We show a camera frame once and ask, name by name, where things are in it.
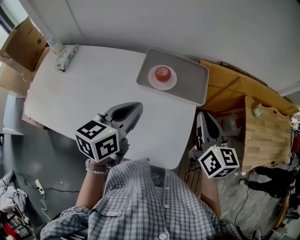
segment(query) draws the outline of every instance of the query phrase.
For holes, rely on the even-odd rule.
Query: shirt button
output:
[[[160,236],[159,236],[159,239],[161,239],[161,240],[165,240],[165,239],[167,239],[167,235],[166,234],[161,234]]]

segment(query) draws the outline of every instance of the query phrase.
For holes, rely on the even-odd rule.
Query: white plate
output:
[[[166,67],[166,68],[170,69],[171,77],[168,81],[160,82],[159,80],[156,79],[155,71],[159,67]],[[148,80],[149,80],[149,82],[150,82],[150,84],[152,85],[153,88],[156,88],[156,89],[161,90],[161,91],[167,91],[167,90],[169,90],[169,89],[171,89],[175,86],[175,84],[177,82],[177,75],[176,75],[175,71],[172,68],[170,68],[169,66],[157,65],[157,66],[154,66],[153,68],[150,69],[150,71],[148,73]]]

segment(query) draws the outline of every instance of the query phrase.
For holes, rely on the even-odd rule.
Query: person in black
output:
[[[291,194],[291,197],[300,199],[300,174],[298,174],[299,165],[292,171],[280,168],[257,167],[256,173],[271,178],[270,181],[259,183],[240,179],[241,185],[247,185],[250,189],[263,191],[275,198],[284,198]]]

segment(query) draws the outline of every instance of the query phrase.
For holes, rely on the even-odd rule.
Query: black pants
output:
[[[292,172],[280,168],[257,167],[255,171],[257,174],[265,175],[272,180],[264,183],[249,181],[248,187],[266,192],[275,198],[285,197],[288,194],[290,184],[294,181]]]

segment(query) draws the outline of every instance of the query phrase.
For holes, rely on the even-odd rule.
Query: gray tray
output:
[[[157,65],[167,65],[177,75],[176,85],[170,90],[161,92],[184,98],[200,106],[205,103],[209,75],[206,66],[170,53],[149,49],[136,82],[141,86],[157,90],[148,80],[150,69]]]

